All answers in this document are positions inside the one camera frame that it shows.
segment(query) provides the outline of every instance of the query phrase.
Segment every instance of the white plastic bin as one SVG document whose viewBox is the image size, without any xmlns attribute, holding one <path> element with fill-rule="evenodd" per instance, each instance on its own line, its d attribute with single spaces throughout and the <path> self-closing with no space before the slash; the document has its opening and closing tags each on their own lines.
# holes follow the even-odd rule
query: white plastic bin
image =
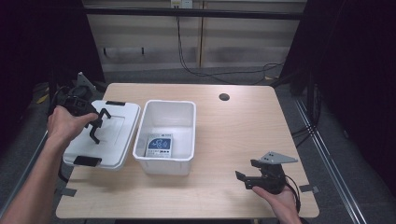
<svg viewBox="0 0 396 224">
<path fill-rule="evenodd" d="M 190 101 L 150 100 L 146 103 L 134 142 L 134 158 L 151 175 L 187 175 L 195 145 L 196 105 Z M 149 135 L 173 135 L 170 158 L 146 157 Z"/>
</svg>

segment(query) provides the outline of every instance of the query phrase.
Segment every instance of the black cable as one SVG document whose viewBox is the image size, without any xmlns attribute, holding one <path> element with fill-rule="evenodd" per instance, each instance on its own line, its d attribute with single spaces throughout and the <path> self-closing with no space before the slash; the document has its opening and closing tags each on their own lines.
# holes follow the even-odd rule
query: black cable
<svg viewBox="0 0 396 224">
<path fill-rule="evenodd" d="M 296 144 L 296 148 L 299 147 L 303 142 L 305 142 L 305 140 L 308 139 L 309 136 L 311 136 L 311 133 L 309 133 L 301 142 Z"/>
<path fill-rule="evenodd" d="M 283 76 L 280 79 L 271 83 L 269 86 L 275 89 L 276 87 L 278 87 L 284 83 L 290 82 L 294 77 L 298 76 L 300 73 L 301 73 L 300 71 L 295 71 L 291 74 L 288 74 L 287 76 Z"/>
<path fill-rule="evenodd" d="M 309 133 L 309 128 L 308 128 L 308 127 L 305 127 L 305 128 L 303 128 L 303 129 L 301 129 L 300 131 L 297 131 L 297 132 L 295 132 L 295 133 L 292 133 L 291 136 L 292 136 L 293 138 L 297 138 L 297 137 L 300 137 L 300 136 L 302 136 L 302 135 L 304 135 L 304 134 L 306 134 L 306 133 Z"/>
<path fill-rule="evenodd" d="M 315 112 L 314 112 L 314 120 L 313 123 L 316 127 L 318 127 L 320 113 L 321 113 L 321 103 L 322 98 L 318 87 L 316 87 L 316 94 L 315 94 Z"/>
<path fill-rule="evenodd" d="M 297 133 L 302 133 L 302 132 L 307 132 L 308 130 L 309 130 L 309 126 L 305 126 L 305 127 L 301 128 L 300 130 L 291 133 L 291 135 L 295 135 Z"/>
<path fill-rule="evenodd" d="M 285 175 L 285 177 L 287 177 L 289 180 L 291 180 L 291 182 L 293 182 L 293 184 L 296 188 L 296 189 L 294 189 L 288 182 L 286 182 L 286 186 L 288 186 L 290 188 L 291 192 L 294 195 L 294 199 L 296 201 L 297 213 L 300 213 L 300 209 L 301 209 L 300 191 L 298 190 L 296 182 L 294 182 L 294 180 L 290 176 Z"/>
<path fill-rule="evenodd" d="M 232 83 L 229 81 L 226 81 L 224 79 L 218 78 L 216 76 L 220 76 L 220 75 L 231 75 L 231 74 L 255 74 L 255 73 L 260 73 L 263 72 L 263 76 L 260 80 L 254 82 L 254 83 L 250 83 L 248 85 L 257 85 L 260 82 L 262 82 L 263 80 L 265 80 L 265 71 L 271 70 L 273 68 L 276 68 L 278 66 L 283 65 L 283 63 L 268 63 L 266 64 L 261 70 L 256 70 L 256 71 L 245 71 L 245 72 L 224 72 L 224 73 L 214 73 L 214 74 L 206 74 L 206 73 L 200 73 L 200 72 L 193 72 L 190 70 L 190 68 L 186 65 L 186 62 L 184 61 L 184 56 L 183 56 L 183 48 L 181 45 L 181 37 L 180 37 L 180 19 L 179 17 L 177 17 L 177 42 L 178 42 L 178 56 L 179 56 L 179 60 L 180 60 L 180 64 L 181 66 L 189 73 L 198 76 L 198 77 L 211 77 L 214 78 L 217 81 L 221 81 L 227 84 L 231 84 L 231 85 L 238 85 L 238 83 Z"/>
<path fill-rule="evenodd" d="M 310 134 L 310 132 L 308 131 L 308 130 L 306 130 L 305 132 L 303 132 L 303 133 L 300 133 L 300 134 L 296 134 L 296 135 L 294 135 L 293 136 L 293 138 L 298 138 L 298 137 L 301 137 L 301 136 L 303 136 L 303 135 L 306 135 L 306 134 Z"/>
<path fill-rule="evenodd" d="M 66 178 L 64 176 L 64 174 L 62 173 L 62 164 L 64 163 L 64 161 L 61 159 L 61 164 L 59 165 L 59 170 L 58 170 L 58 177 L 64 182 L 64 183 L 68 183 L 69 179 Z"/>
</svg>

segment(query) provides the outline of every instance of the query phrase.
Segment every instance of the human arm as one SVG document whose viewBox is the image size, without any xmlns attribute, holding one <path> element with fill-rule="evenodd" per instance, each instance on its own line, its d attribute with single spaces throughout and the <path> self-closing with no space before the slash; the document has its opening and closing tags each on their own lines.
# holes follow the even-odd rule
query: human arm
<svg viewBox="0 0 396 224">
<path fill-rule="evenodd" d="M 271 194 L 265 189 L 256 186 L 252 190 L 271 205 L 281 224 L 302 223 L 296 209 L 294 194 L 289 187 L 286 186 L 279 194 Z"/>
<path fill-rule="evenodd" d="M 73 117 L 62 106 L 54 109 L 47 124 L 46 144 L 20 192 L 1 217 L 0 224 L 49 223 L 62 155 L 84 126 L 97 118 L 96 114 Z"/>
</svg>

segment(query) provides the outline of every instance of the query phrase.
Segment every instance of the black robotic gripper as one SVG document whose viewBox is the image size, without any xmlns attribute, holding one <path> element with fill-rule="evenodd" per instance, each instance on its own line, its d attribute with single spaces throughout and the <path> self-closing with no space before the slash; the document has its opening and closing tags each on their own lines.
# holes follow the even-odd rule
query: black robotic gripper
<svg viewBox="0 0 396 224">
<path fill-rule="evenodd" d="M 89 113 L 95 113 L 98 115 L 98 119 L 91 121 L 89 124 L 92 125 L 92 129 L 90 131 L 91 139 L 96 143 L 99 144 L 100 140 L 95 136 L 96 129 L 102 127 L 102 117 L 106 114 L 107 118 L 110 119 L 111 116 L 105 108 L 102 108 L 100 113 L 98 113 L 90 103 L 90 99 L 92 97 L 91 90 L 86 86 L 78 86 L 71 89 L 66 98 L 59 104 L 65 107 L 70 114 L 75 117 L 83 116 Z"/>
<path fill-rule="evenodd" d="M 261 187 L 272 194 L 279 194 L 286 186 L 286 176 L 281 164 L 268 164 L 250 160 L 251 165 L 259 168 L 262 176 L 246 176 L 235 171 L 236 178 L 245 182 L 246 189 Z"/>
</svg>

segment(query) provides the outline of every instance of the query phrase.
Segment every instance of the gray floor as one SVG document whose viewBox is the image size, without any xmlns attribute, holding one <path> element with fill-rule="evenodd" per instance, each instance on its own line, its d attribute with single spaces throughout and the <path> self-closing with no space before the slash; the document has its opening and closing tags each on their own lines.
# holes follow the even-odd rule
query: gray floor
<svg viewBox="0 0 396 224">
<path fill-rule="evenodd" d="M 224 72 L 246 72 L 260 70 L 262 67 L 222 67 L 193 69 L 197 72 L 224 73 Z M 137 83 L 199 83 L 199 84 L 227 84 L 224 80 L 233 84 L 249 85 L 262 80 L 257 85 L 267 85 L 273 81 L 280 73 L 281 66 L 264 73 L 237 75 L 218 75 L 213 77 L 198 77 L 186 72 L 184 69 L 173 68 L 163 69 L 157 67 L 155 70 L 135 70 L 135 71 L 107 71 L 106 84 L 112 82 L 137 82 Z M 38 105 L 35 101 L 41 95 L 46 83 L 37 85 L 33 93 L 34 99 L 25 112 L 25 116 L 19 125 L 19 132 L 12 139 L 7 153 L 0 159 L 0 206 L 4 205 L 8 195 L 15 187 L 18 177 L 22 174 L 27 162 L 31 159 L 33 152 L 38 146 L 41 137 L 46 130 L 46 112 L 49 105 L 48 100 Z M 300 130 L 304 127 L 303 120 L 295 104 L 296 97 L 291 96 L 288 85 L 281 85 L 276 88 L 276 94 L 290 127 L 290 132 Z M 97 92 L 93 99 L 101 99 L 103 94 Z M 332 158 L 335 160 L 340 173 L 344 177 L 346 184 L 353 196 L 359 203 L 359 207 L 366 218 L 367 223 L 396 223 L 396 201 L 392 197 L 378 175 L 371 169 L 359 153 L 356 145 L 345 138 L 344 129 L 337 121 L 334 114 L 329 111 L 325 103 L 322 107 L 318 129 L 326 143 Z M 304 136 L 295 138 L 295 143 L 299 143 Z M 311 223 L 353 223 L 341 197 L 326 170 L 322 158 L 313 141 L 308 138 L 299 147 L 298 151 L 304 165 L 306 174 L 312 186 L 317 186 L 319 192 L 315 194 L 320 214 L 318 217 L 309 219 Z M 64 167 L 64 173 L 69 175 L 71 167 Z M 64 187 L 64 182 L 58 181 L 57 188 Z M 56 193 L 54 201 L 54 211 L 60 200 Z M 59 219 L 53 215 L 52 223 L 84 223 L 85 220 Z M 273 219 L 265 219 L 264 223 L 275 223 Z M 87 220 L 87 223 L 112 224 L 112 219 Z"/>
</svg>

